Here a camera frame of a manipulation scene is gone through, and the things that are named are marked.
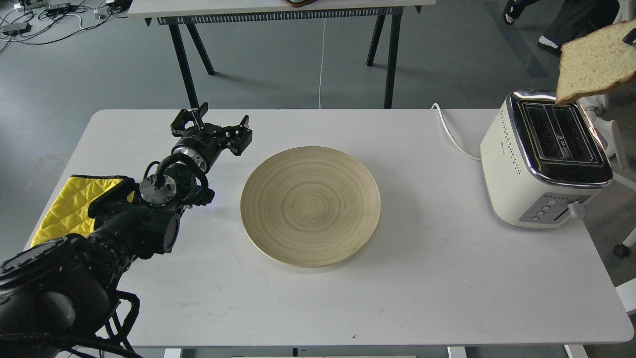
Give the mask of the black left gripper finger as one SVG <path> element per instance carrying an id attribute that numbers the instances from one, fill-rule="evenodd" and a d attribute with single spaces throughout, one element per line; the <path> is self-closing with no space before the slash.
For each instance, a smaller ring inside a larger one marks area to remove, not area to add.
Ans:
<path id="1" fill-rule="evenodd" d="M 205 123 L 202 120 L 202 116 L 205 115 L 208 111 L 208 103 L 203 102 L 200 104 L 198 108 L 193 108 L 191 110 L 182 109 L 175 120 L 172 121 L 170 125 L 170 131 L 172 136 L 174 137 L 182 137 L 186 134 L 187 128 L 186 125 L 189 122 L 194 124 L 194 128 L 197 130 L 205 129 Z"/>
<path id="2" fill-rule="evenodd" d="M 225 147 L 229 149 L 234 156 L 241 156 L 252 142 L 253 133 L 248 126 L 248 121 L 249 116 L 245 115 L 238 125 L 223 127 Z"/>

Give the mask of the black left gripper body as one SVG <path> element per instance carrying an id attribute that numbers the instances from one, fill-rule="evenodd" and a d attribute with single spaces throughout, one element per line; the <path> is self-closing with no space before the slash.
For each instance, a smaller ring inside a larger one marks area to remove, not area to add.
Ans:
<path id="1" fill-rule="evenodd" d="M 214 124 L 205 124 L 202 128 L 193 125 L 188 129 L 172 129 L 172 135 L 180 138 L 172 152 L 189 156 L 200 170 L 208 172 L 224 149 L 237 154 L 233 144 L 235 133 L 236 127 Z"/>

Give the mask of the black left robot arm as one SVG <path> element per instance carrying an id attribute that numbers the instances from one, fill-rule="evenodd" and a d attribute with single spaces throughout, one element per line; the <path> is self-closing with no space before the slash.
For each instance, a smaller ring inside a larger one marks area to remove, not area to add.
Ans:
<path id="1" fill-rule="evenodd" d="M 248 115 L 221 127 L 202 121 L 207 109 L 177 114 L 178 141 L 154 174 L 124 178 L 89 204 L 88 234 L 59 235 L 2 263 L 3 358 L 88 357 L 80 347 L 136 358 L 128 335 L 140 299 L 118 290 L 121 276 L 136 259 L 172 251 L 184 211 L 214 199 L 206 176 L 218 156 L 240 156 L 252 141 Z"/>

